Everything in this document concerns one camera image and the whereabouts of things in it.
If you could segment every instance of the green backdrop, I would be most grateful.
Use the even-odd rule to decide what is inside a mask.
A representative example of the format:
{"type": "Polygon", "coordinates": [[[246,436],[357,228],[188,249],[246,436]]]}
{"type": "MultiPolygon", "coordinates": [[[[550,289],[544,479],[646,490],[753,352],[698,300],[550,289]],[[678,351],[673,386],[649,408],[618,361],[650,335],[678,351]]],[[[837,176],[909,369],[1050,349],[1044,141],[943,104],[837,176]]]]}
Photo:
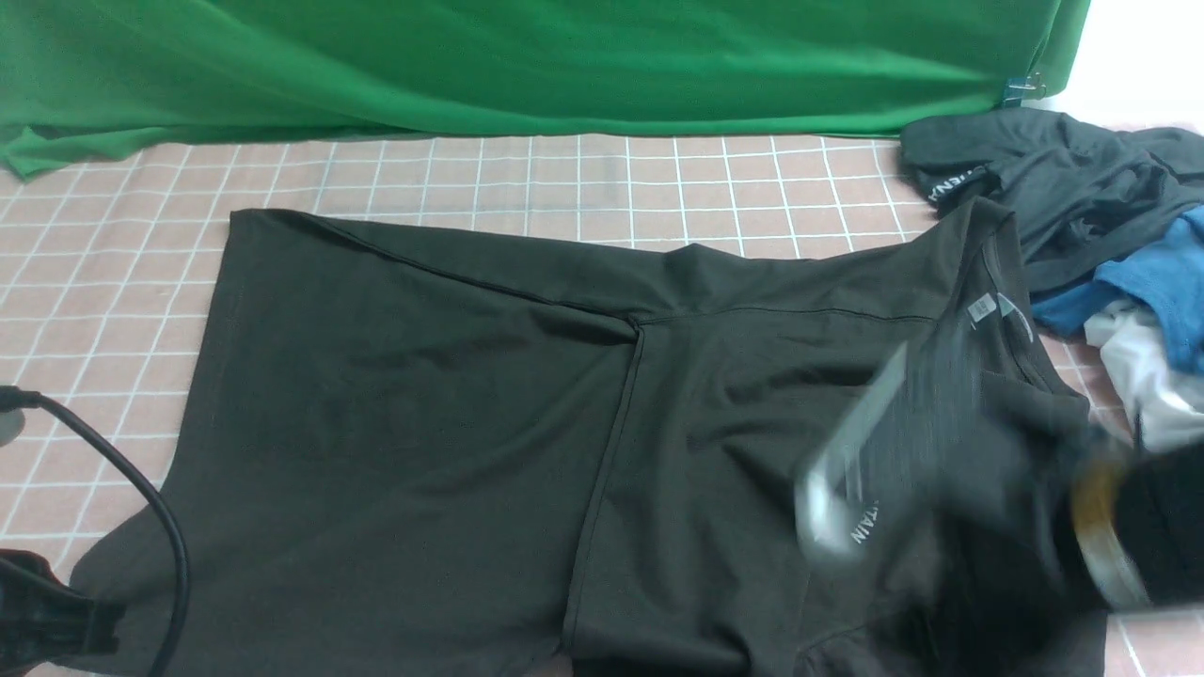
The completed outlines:
{"type": "Polygon", "coordinates": [[[1066,84],[1088,0],[16,0],[0,161],[378,136],[890,135],[1066,84]]]}

